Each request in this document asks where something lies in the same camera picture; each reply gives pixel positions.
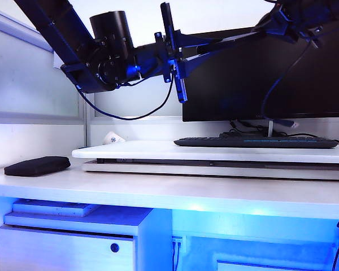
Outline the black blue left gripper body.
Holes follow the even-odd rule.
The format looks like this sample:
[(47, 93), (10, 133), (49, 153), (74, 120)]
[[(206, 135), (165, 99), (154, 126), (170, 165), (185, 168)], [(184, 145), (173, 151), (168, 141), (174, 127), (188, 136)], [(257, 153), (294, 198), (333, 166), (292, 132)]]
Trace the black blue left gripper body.
[(162, 75), (165, 82), (174, 82), (179, 102), (186, 102), (182, 33), (174, 28), (170, 4), (161, 3), (160, 10), (165, 33), (154, 33), (154, 43), (136, 48), (136, 62), (145, 78)]

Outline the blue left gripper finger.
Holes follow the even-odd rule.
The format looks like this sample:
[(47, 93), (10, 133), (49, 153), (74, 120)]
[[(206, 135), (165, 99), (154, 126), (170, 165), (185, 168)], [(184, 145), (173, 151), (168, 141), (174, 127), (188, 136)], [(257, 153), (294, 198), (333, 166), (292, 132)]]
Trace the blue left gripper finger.
[(211, 53), (199, 54), (176, 61), (176, 74), (179, 79), (188, 77), (197, 67), (211, 57)]
[(197, 47), (214, 43), (214, 39), (199, 38), (192, 34), (183, 34), (181, 30), (174, 31), (174, 48)]

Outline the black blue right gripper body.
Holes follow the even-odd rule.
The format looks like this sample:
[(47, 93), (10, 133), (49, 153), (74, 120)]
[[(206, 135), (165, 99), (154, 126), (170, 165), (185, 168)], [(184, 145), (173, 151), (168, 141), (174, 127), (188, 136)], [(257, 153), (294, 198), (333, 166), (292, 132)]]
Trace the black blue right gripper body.
[(305, 18), (305, 9), (303, 3), (275, 3), (273, 35), (289, 43), (303, 39), (313, 47), (320, 47), (321, 42), (314, 33), (316, 26), (309, 26), (311, 18)]

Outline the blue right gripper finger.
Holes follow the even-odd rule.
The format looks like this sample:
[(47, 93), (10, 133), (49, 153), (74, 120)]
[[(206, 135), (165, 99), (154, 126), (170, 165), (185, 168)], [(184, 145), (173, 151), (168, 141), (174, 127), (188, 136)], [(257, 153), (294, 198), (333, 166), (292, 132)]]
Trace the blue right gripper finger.
[(255, 30), (264, 32), (277, 32), (279, 28), (276, 19), (277, 11), (270, 11), (265, 14), (260, 21), (256, 24)]

